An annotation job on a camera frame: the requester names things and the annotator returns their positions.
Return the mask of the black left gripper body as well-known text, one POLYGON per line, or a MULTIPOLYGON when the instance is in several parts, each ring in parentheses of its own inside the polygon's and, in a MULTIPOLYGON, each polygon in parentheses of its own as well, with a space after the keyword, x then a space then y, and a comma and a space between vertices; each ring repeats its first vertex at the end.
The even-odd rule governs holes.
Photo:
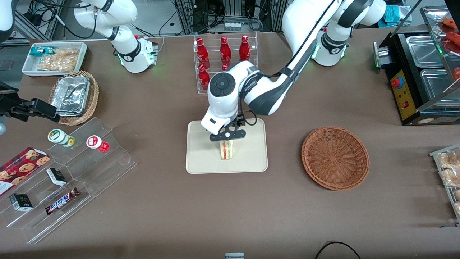
POLYGON ((246 119, 243 114, 238 114, 234 120, 232 120, 226 126, 226 131, 238 131, 240 127, 246 125, 246 119))

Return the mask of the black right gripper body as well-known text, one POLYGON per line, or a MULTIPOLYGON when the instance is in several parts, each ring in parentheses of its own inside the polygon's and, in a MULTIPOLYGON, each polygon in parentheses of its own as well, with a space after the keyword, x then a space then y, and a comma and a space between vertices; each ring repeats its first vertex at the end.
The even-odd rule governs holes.
POLYGON ((13 113, 14 108, 19 108, 23 101, 18 95, 18 89, 6 83, 0 83, 0 113, 1 116, 16 118, 23 121, 23 115, 13 113))

